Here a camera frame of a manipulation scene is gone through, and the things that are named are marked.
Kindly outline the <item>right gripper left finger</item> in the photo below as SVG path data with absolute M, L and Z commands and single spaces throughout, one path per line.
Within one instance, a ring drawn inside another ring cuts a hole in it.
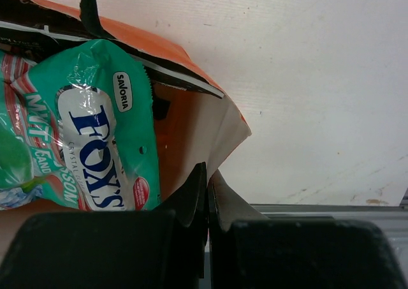
M 205 163 L 152 211 L 29 218 L 1 263 L 2 288 L 197 288 L 207 240 Z

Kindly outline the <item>orange paper bag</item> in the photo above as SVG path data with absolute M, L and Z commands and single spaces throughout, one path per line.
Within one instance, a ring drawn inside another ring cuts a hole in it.
M 85 0 L 81 0 L 77 9 L 85 10 Z M 1 52 L 4 51 L 36 63 L 53 56 L 36 61 L 31 51 L 1 43 Z M 224 96 L 218 98 L 211 94 L 159 84 L 153 82 L 148 75 L 147 77 L 152 88 L 154 132 L 159 158 L 160 204 L 162 204 L 185 183 L 198 163 L 206 164 L 209 179 L 251 131 L 237 106 L 223 90 Z M 61 206 L 45 199 L 35 200 L 14 209 L 1 208 L 1 250 L 6 250 L 25 219 L 39 212 L 50 211 L 82 210 Z

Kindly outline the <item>green Fox's candy bag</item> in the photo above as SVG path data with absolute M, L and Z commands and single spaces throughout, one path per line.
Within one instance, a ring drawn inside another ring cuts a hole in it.
M 83 211 L 160 204 L 150 81 L 110 41 L 40 63 L 1 52 L 1 208 L 39 199 Z

